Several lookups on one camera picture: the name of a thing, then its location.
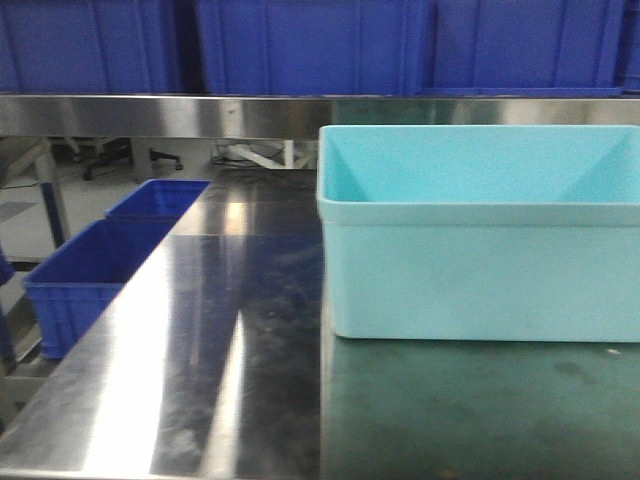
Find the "floor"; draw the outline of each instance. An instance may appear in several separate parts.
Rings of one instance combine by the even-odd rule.
[[[157,178],[206,179],[212,175],[214,166],[210,158],[214,147],[210,140],[159,139],[152,140],[150,147],[180,155],[184,164],[184,170],[176,171],[170,160],[155,162]],[[94,180],[85,181],[82,174],[91,160],[76,162],[71,151],[56,149],[56,152],[57,172],[72,234],[102,218],[110,205],[138,186],[133,166],[126,161],[97,169]],[[0,243],[5,255],[14,258],[45,258],[54,250],[33,169],[0,189]],[[25,275],[16,273],[0,288],[0,303],[5,312],[10,311],[22,296],[20,281]]]

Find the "light blue plastic bin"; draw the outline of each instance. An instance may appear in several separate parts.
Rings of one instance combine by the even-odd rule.
[[[325,127],[337,334],[640,341],[640,128]]]

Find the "blue plastic crate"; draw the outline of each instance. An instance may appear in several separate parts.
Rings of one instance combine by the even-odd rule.
[[[176,222],[208,184],[206,180],[148,180],[107,210],[105,216]]]
[[[62,358],[171,229],[99,220],[23,280],[42,331],[42,355]]]
[[[435,0],[424,93],[609,96],[624,0]]]
[[[198,0],[211,93],[415,95],[431,0]]]
[[[640,341],[640,128],[325,127],[348,337]]]
[[[640,90],[639,0],[628,0],[625,4],[617,76],[618,84],[625,91]]]
[[[173,2],[0,0],[0,91],[183,91]]]

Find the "stainless steel shelf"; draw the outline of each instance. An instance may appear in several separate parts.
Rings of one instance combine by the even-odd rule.
[[[0,136],[315,139],[331,124],[640,125],[640,98],[0,95]]]

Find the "stainless steel table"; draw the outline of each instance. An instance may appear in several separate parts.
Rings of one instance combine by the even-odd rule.
[[[0,477],[638,477],[638,345],[334,337],[314,182],[222,172],[0,440]]]

